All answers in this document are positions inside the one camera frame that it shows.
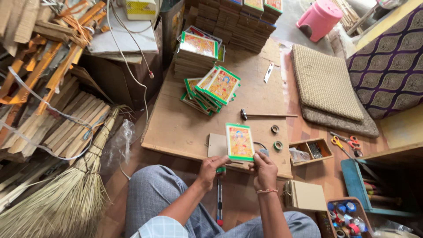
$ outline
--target hand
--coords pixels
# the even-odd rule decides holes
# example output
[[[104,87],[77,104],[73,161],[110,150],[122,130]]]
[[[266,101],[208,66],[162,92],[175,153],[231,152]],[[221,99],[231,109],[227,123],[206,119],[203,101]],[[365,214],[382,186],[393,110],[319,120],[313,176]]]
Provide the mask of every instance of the hand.
[[[274,189],[276,190],[276,177],[278,168],[273,161],[269,159],[265,154],[260,151],[256,151],[253,156],[254,163],[250,163],[250,171],[254,174],[254,189],[266,190]]]
[[[225,156],[214,156],[203,160],[201,164],[200,173],[195,180],[206,192],[210,191],[213,188],[213,180],[216,176],[216,169],[224,166],[225,164],[230,164],[232,161],[229,160],[227,155]]]

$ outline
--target hammer handle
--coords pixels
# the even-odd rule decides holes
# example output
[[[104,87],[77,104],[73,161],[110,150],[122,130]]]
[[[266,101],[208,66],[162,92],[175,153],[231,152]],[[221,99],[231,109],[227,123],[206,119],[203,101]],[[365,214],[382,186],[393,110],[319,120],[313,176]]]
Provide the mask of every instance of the hammer handle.
[[[278,115],[278,114],[265,114],[265,115],[247,114],[247,117],[250,117],[250,116],[259,116],[259,117],[298,117],[298,115],[289,115],[289,114],[282,114],[282,115]]]

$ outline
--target wooden workbench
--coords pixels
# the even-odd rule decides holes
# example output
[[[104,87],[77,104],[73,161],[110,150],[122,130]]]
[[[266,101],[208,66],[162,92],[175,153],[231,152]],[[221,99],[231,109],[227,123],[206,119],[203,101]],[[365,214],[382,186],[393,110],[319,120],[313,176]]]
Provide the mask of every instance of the wooden workbench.
[[[268,83],[264,75],[270,62],[275,67]],[[211,117],[181,102],[179,98],[185,92],[184,82],[174,79],[174,63],[160,90],[154,109],[151,112],[148,128],[142,139],[144,148],[178,157],[202,160],[207,157],[208,135],[225,135],[225,123],[239,123],[251,127],[254,141],[264,144],[270,158],[279,168],[278,179],[291,179],[291,164],[288,152],[288,136],[285,119],[249,119],[243,121],[240,110],[248,114],[271,113],[286,114],[283,101],[284,82],[280,73],[280,54],[278,45],[269,39],[260,54],[227,47],[225,62],[218,62],[241,78],[241,87],[237,97],[222,108],[220,113]],[[277,125],[280,132],[274,135],[270,128]],[[283,143],[283,149],[276,152],[275,141]],[[247,172],[248,165],[233,163],[228,166]]]

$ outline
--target cushion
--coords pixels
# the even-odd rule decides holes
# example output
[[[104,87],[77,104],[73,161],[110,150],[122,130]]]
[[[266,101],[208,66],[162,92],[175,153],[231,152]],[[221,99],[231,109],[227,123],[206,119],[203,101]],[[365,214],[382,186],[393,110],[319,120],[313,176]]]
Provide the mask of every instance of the cushion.
[[[351,120],[364,120],[345,60],[305,46],[292,47],[292,63],[302,104]]]
[[[364,114],[363,122],[357,122],[319,109],[301,105],[302,117],[308,122],[349,132],[353,135],[362,135],[370,138],[379,137],[379,130],[377,129],[376,123],[361,104],[360,108]]]

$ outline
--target pink plastic stool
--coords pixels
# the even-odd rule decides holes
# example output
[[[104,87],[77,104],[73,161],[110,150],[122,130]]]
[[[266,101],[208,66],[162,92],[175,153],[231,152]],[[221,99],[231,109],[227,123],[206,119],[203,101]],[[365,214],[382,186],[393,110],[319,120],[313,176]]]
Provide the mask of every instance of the pink plastic stool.
[[[312,34],[310,40],[317,42],[328,34],[342,18],[342,11],[330,0],[317,0],[301,16],[297,27],[308,25]]]

